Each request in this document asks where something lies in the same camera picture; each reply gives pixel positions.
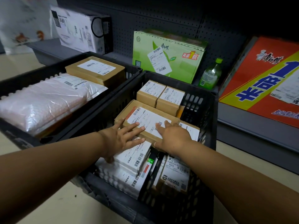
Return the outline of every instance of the green box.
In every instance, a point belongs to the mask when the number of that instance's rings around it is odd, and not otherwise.
[[[206,47],[206,41],[158,30],[135,31],[133,65],[192,83]]]

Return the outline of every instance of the floor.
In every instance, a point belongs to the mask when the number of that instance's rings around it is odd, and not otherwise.
[[[6,56],[0,55],[0,80],[42,67],[33,53]],[[0,155],[19,150],[0,133]],[[299,192],[299,176],[285,169],[247,154],[217,141],[217,151],[237,162],[255,169],[274,180]],[[87,196],[80,188],[68,182],[51,198],[25,217],[19,224],[109,224],[129,223],[96,200]],[[232,218],[220,201],[215,198],[214,224],[232,224]]]

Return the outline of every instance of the green tea bottle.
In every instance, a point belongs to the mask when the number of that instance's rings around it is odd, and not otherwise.
[[[220,78],[221,73],[222,73],[222,70],[220,67],[220,64],[222,63],[222,61],[223,61],[222,59],[217,58],[215,61],[216,63],[213,66],[208,67],[204,71],[198,86],[203,87],[208,90],[211,90],[214,88],[214,86],[218,82],[218,79]]]

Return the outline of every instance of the white plastic bag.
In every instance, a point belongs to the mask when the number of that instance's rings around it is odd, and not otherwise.
[[[41,81],[0,101],[0,117],[37,135],[108,88],[69,74]]]
[[[50,5],[57,1],[0,0],[0,40],[7,55],[32,52],[24,44],[58,37]]]

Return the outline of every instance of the finger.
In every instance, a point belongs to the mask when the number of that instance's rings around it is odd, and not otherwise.
[[[144,130],[145,130],[145,127],[143,126],[143,127],[137,128],[135,130],[132,130],[131,132],[128,132],[128,133],[124,134],[123,137],[127,141],[127,140],[131,139],[132,137],[140,134]]]
[[[113,161],[114,161],[114,157],[112,156],[112,157],[105,158],[105,161],[106,161],[107,163],[113,163]]]
[[[158,124],[158,123],[156,123],[156,128],[157,128],[157,131],[159,132],[159,134],[161,134],[163,136],[165,128],[161,127],[160,124]]]
[[[136,123],[133,123],[129,126],[126,126],[122,129],[120,129],[119,131],[121,134],[125,134],[125,133],[129,132],[130,130],[134,129],[135,127],[137,127],[138,125],[139,125],[139,122],[136,122]]]
[[[140,138],[140,139],[128,141],[126,143],[126,146],[125,146],[124,150],[129,149],[129,148],[133,148],[134,146],[139,145],[139,144],[143,143],[144,141],[145,141],[145,138]]]
[[[165,127],[171,127],[172,126],[171,123],[168,122],[167,120],[165,120],[164,124],[165,124]]]
[[[114,124],[114,126],[112,128],[115,130],[118,130],[118,128],[121,127],[121,125],[123,124],[124,121],[125,121],[125,118],[118,120],[118,122],[116,124]]]
[[[155,142],[154,143],[154,147],[156,149],[158,149],[158,150],[162,150],[163,151],[163,149],[162,149],[162,142]]]

